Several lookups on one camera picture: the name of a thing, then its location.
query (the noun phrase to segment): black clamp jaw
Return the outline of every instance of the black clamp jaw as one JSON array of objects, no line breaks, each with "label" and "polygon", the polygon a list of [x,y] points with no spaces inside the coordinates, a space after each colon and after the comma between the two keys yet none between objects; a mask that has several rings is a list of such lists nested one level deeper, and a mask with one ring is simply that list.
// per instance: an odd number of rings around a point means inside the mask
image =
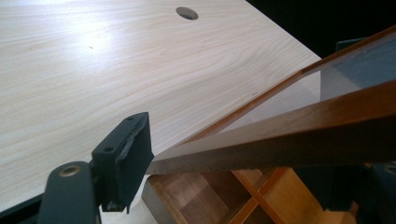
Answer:
[{"label": "black clamp jaw", "polygon": [[154,155],[149,113],[124,119],[92,152],[92,160],[54,169],[42,196],[0,214],[1,223],[101,223],[104,212],[122,212],[136,195]]}]

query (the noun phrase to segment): light wood grain surface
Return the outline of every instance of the light wood grain surface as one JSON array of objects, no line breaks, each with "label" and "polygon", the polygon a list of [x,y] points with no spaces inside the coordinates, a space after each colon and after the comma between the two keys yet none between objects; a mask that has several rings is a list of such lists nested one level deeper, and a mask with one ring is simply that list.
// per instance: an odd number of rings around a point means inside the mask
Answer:
[{"label": "light wood grain surface", "polygon": [[127,116],[158,154],[318,60],[242,0],[53,2],[0,3],[0,211]]}]

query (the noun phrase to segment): tabletop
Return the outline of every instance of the tabletop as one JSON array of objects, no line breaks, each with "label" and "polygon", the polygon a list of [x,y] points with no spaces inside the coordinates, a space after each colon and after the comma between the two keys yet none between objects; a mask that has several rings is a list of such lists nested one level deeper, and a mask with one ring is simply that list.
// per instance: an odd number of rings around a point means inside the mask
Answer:
[{"label": "tabletop", "polygon": [[2,1],[0,211],[132,114],[157,155],[318,59],[243,0]]}]

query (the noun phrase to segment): dark background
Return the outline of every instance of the dark background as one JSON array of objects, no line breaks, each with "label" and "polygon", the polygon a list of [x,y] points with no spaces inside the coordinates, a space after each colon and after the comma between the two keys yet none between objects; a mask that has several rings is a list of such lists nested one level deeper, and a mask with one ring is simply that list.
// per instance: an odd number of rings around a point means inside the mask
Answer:
[{"label": "dark background", "polygon": [[367,37],[396,24],[391,0],[247,0],[324,58],[341,40]]}]

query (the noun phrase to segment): wooden table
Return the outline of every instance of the wooden table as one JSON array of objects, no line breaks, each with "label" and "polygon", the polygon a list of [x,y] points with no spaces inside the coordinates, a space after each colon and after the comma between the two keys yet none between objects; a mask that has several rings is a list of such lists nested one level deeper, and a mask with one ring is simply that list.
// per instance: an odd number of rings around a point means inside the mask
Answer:
[{"label": "wooden table", "polygon": [[242,0],[2,1],[0,34],[0,211],[127,116],[158,154],[319,59]]}]

